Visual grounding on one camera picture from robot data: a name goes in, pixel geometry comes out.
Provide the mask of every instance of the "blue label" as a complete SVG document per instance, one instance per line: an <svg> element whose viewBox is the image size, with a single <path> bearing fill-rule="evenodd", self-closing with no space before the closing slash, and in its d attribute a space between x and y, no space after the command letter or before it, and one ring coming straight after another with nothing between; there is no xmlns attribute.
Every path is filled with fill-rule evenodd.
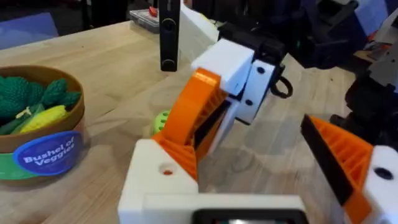
<svg viewBox="0 0 398 224"><path fill-rule="evenodd" d="M36 175L61 174L75 165L83 139L78 131L64 131L30 141L14 152L13 159Z"/></svg>

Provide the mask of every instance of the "wooden table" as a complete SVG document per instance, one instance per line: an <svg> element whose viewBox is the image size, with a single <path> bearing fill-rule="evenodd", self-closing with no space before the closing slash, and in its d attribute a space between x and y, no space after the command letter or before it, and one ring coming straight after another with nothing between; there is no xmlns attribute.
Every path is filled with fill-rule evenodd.
<svg viewBox="0 0 398 224"><path fill-rule="evenodd" d="M169 109L190 76L159 69L158 36L121 23L0 51L0 65L59 68L82 82L90 141L78 165L38 187L0 188L0 223L118 223L116 207L134 143L149 136L156 114ZM269 95L255 122L236 122L213 157L199 165L204 192L299 194L311 223L341 223L337 204L300 135L305 113L346 115L354 80L339 68L304 70L287 56L293 97Z"/></svg>

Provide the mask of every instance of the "cardboard bushel basket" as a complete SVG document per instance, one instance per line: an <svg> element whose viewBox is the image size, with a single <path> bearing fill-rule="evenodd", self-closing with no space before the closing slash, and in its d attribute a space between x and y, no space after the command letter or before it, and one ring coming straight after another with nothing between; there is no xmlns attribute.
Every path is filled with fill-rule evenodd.
<svg viewBox="0 0 398 224"><path fill-rule="evenodd" d="M0 76L23 77L43 86L64 78L67 91L81 93L77 104L62 119L34 131L0 136L0 184L29 186L66 173L83 147L85 106L81 84L63 71L34 65L3 67Z"/></svg>

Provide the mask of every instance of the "green ball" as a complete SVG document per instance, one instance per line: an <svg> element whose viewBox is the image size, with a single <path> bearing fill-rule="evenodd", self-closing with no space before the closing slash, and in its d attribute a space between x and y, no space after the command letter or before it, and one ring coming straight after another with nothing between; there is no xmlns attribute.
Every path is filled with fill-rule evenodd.
<svg viewBox="0 0 398 224"><path fill-rule="evenodd" d="M155 121L153 123L152 127L152 135L159 133L165 126L167 117L170 114L170 110L163 111L160 114L158 114L155 118Z"/></svg>

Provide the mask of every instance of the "yellow toy corn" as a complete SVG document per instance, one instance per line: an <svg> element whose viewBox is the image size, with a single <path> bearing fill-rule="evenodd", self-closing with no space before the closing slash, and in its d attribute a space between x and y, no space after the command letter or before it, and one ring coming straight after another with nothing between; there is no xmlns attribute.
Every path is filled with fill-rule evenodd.
<svg viewBox="0 0 398 224"><path fill-rule="evenodd" d="M64 105L54 106L53 108L47 109L34 116L24 127L22 127L20 133L26 133L39 128L43 128L59 119L63 118L67 114Z"/></svg>

